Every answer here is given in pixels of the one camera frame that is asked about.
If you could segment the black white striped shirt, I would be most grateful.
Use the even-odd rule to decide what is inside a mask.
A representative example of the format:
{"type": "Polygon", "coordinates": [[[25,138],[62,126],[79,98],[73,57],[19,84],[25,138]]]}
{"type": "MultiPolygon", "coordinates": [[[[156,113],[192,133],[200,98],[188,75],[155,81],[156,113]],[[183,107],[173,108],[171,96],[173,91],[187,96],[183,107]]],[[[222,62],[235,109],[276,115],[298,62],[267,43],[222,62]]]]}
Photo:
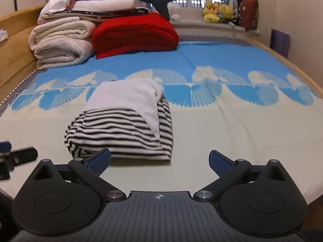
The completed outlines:
{"type": "Polygon", "coordinates": [[[118,159],[170,161],[173,143],[164,88],[151,79],[101,83],[65,132],[74,158],[107,148],[118,159]]]}

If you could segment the blue white patterned bedsheet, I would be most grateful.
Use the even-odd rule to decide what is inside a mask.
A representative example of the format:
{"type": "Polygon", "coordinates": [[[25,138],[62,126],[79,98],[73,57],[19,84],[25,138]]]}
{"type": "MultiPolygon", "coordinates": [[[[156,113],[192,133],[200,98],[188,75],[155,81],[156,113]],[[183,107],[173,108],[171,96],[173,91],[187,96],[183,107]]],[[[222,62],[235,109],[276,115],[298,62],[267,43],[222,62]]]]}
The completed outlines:
{"type": "Polygon", "coordinates": [[[194,37],[174,51],[91,57],[35,73],[1,108],[1,140],[67,163],[65,131],[103,82],[151,79],[172,117],[170,162],[113,159],[102,177],[124,192],[195,192],[216,179],[217,150],[253,164],[279,160],[307,202],[322,195],[322,99],[271,54],[245,41],[194,37]]]}

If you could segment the cream folded quilt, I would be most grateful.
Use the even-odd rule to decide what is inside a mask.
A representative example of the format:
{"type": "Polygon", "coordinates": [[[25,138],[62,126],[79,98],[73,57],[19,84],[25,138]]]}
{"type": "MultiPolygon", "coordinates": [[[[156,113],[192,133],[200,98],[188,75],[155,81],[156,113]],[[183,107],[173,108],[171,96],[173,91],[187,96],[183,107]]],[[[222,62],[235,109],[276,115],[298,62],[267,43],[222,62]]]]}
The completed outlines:
{"type": "Polygon", "coordinates": [[[62,18],[36,26],[28,45],[37,69],[74,66],[95,54],[91,37],[96,24],[79,17],[62,18]]]}

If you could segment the red folded blanket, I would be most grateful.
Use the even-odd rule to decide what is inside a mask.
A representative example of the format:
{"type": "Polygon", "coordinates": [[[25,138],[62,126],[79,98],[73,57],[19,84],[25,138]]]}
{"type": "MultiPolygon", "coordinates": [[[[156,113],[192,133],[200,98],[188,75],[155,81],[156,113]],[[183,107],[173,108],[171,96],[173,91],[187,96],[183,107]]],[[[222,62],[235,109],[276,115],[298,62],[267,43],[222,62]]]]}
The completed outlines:
{"type": "Polygon", "coordinates": [[[96,58],[141,51],[170,51],[179,36],[172,24],[158,13],[120,17],[98,25],[92,34],[96,58]]]}

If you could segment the white folded bedding stack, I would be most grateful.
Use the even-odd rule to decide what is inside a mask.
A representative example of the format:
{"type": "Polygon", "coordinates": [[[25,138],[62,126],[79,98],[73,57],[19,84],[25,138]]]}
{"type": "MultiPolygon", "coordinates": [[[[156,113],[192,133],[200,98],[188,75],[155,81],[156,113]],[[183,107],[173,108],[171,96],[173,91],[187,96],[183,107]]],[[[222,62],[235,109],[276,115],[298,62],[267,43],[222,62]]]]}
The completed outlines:
{"type": "Polygon", "coordinates": [[[66,9],[66,2],[67,0],[49,0],[41,10],[37,23],[44,24],[53,19],[72,16],[102,22],[109,18],[151,13],[140,0],[76,0],[71,9],[66,9]]]}

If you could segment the yellow plush toy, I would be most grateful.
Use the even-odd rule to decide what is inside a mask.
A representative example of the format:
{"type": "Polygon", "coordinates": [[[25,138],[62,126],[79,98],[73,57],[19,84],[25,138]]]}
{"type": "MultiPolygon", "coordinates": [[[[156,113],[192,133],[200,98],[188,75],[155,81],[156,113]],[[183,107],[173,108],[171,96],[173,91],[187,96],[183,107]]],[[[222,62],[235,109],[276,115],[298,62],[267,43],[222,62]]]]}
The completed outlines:
{"type": "Polygon", "coordinates": [[[209,24],[228,23],[234,19],[234,9],[230,5],[206,1],[202,15],[203,21],[209,24]]]}

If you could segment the dark red cushion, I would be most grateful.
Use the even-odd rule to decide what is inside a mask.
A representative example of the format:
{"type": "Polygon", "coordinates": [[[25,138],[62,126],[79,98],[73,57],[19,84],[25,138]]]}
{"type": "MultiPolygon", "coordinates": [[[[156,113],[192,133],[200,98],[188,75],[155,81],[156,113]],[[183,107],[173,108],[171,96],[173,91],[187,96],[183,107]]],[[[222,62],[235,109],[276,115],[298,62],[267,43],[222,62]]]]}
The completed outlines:
{"type": "Polygon", "coordinates": [[[240,26],[245,31],[256,30],[259,14],[258,0],[242,0],[238,11],[240,14],[240,26]]]}

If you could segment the white plush toy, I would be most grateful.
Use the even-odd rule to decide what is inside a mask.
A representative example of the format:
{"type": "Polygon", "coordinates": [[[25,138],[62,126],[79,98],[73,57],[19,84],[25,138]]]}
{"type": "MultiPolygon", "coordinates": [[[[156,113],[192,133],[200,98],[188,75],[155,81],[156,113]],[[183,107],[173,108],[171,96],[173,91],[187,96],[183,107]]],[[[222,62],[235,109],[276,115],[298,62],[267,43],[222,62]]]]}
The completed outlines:
{"type": "Polygon", "coordinates": [[[181,6],[176,2],[169,2],[168,3],[168,12],[171,21],[180,21],[181,17],[179,15],[179,10],[181,6]]]}

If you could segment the purple board by wall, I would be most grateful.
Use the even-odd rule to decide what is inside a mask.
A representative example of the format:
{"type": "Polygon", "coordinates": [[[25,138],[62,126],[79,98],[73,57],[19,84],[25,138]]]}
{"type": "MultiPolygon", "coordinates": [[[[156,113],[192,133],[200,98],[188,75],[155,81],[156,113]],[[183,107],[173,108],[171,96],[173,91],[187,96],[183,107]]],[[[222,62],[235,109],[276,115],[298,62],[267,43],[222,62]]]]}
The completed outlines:
{"type": "Polygon", "coordinates": [[[271,30],[269,47],[287,58],[290,47],[290,35],[276,29],[271,30]]]}

